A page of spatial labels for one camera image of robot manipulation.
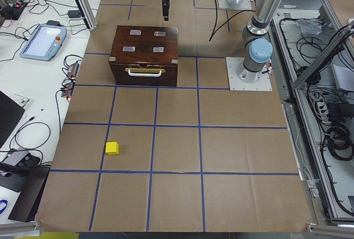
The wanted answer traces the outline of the orange black connector lower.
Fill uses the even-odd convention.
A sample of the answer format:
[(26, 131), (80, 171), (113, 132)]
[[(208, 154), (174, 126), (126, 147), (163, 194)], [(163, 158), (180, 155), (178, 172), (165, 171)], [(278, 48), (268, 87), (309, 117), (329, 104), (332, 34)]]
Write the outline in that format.
[(63, 85), (61, 88), (61, 97), (65, 99), (69, 99), (72, 96), (72, 93), (74, 91), (75, 83), (74, 82), (68, 82)]

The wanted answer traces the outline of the black laptop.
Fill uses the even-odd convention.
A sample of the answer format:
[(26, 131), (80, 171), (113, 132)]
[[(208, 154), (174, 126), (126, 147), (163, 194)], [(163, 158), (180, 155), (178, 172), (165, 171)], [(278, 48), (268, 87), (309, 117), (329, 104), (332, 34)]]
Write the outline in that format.
[(1, 125), (1, 147), (5, 144), (20, 119), (23, 117), (25, 109), (8, 97), (1, 91), (1, 109), (0, 109), (0, 125)]

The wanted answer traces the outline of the dark wooden drawer cabinet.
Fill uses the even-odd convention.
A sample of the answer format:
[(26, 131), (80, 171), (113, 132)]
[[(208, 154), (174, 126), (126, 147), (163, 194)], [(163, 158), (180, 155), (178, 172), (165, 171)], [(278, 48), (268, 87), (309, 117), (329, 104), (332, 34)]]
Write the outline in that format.
[(108, 63), (178, 66), (178, 28), (118, 25)]

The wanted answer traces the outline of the orange black connector upper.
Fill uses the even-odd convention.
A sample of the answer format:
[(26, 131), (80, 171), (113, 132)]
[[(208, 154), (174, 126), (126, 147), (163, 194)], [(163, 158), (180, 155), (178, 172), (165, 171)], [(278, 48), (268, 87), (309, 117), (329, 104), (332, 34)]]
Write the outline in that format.
[(71, 64), (67, 70), (67, 77), (72, 78), (72, 77), (77, 77), (77, 74), (79, 72), (79, 67), (80, 64), (78, 62), (75, 62), (73, 64)]

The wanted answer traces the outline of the wooden drawer with white handle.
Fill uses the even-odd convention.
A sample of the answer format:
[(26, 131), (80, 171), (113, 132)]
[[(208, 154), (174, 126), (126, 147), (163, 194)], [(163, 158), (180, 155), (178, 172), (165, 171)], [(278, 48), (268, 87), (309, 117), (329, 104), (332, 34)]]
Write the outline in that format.
[(110, 63), (116, 84), (137, 86), (177, 85), (178, 66)]

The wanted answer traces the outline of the orange black connector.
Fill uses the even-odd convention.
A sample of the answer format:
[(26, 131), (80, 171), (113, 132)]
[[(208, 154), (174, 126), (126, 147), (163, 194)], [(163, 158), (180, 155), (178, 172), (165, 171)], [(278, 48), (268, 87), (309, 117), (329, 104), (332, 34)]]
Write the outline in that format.
[(77, 77), (77, 74), (79, 72), (79, 67), (80, 64), (78, 62), (75, 62), (73, 64), (71, 64), (67, 70), (67, 77), (72, 78), (72, 77)]
[(74, 82), (68, 82), (63, 85), (61, 88), (61, 97), (65, 99), (69, 99), (72, 96), (72, 93), (74, 91), (75, 83)]

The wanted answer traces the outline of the yellow cube block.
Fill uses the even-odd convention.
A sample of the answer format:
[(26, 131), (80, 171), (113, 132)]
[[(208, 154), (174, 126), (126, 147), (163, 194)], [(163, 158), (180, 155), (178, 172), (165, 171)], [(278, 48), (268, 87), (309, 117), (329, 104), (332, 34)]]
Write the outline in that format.
[(118, 142), (107, 142), (105, 147), (105, 153), (107, 155), (119, 155)]

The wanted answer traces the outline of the grey usb hub adapter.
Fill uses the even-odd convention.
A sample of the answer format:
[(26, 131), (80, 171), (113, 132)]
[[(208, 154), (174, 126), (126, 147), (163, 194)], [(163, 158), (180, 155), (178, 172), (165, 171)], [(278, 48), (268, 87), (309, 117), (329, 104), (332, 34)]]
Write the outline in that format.
[(23, 169), (31, 169), (40, 162), (40, 158), (32, 155), (27, 150), (7, 154), (3, 162)]

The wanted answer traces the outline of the black electronics board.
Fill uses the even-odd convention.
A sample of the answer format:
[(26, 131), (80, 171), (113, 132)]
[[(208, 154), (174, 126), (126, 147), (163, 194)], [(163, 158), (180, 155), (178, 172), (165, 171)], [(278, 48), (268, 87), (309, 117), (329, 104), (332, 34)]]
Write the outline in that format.
[(17, 1), (10, 6), (2, 7), (1, 16), (5, 20), (18, 20), (27, 4), (27, 2)]

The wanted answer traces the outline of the aluminium frame right side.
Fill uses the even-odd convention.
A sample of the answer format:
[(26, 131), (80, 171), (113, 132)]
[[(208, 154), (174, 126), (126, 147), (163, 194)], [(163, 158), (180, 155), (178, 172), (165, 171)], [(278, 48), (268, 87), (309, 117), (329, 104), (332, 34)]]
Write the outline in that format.
[[(307, 229), (353, 237), (353, 0), (282, 0), (272, 23)], [(324, 101), (330, 125), (314, 103)]]

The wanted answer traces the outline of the white power strip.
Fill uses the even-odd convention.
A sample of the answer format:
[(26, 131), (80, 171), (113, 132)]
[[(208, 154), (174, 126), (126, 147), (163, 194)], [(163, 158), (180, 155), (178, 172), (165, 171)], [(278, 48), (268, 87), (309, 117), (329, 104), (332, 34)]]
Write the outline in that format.
[(329, 117), (328, 117), (329, 110), (326, 106), (326, 103), (324, 101), (316, 101), (314, 103), (314, 107), (315, 107), (315, 112), (319, 117), (319, 119), (321, 120), (321, 122), (325, 125), (330, 125), (331, 122), (329, 121)]

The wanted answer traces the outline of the blue teach pendant tablet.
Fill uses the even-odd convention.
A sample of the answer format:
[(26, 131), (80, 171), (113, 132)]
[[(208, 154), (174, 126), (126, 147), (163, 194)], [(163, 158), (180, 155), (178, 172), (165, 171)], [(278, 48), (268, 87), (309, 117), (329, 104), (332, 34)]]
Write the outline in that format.
[(59, 51), (66, 36), (65, 27), (41, 24), (30, 36), (20, 52), (20, 57), (49, 61)]

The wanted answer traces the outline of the black power adapter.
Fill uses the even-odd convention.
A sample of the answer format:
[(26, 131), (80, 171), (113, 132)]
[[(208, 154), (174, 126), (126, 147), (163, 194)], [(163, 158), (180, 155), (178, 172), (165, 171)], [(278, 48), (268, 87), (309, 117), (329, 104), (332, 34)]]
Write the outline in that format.
[(67, 15), (69, 18), (81, 18), (81, 13), (79, 10), (69, 10)]

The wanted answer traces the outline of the brown paper table cover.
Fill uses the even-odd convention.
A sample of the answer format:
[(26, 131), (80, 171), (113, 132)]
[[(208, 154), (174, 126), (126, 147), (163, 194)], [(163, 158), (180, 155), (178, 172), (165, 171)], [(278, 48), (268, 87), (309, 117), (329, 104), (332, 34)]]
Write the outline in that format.
[[(47, 232), (302, 232), (311, 220), (278, 91), (231, 91), (235, 17), (213, 0), (101, 0), (37, 219)], [(117, 25), (177, 27), (176, 87), (117, 86)], [(107, 155), (118, 142), (119, 155)]]

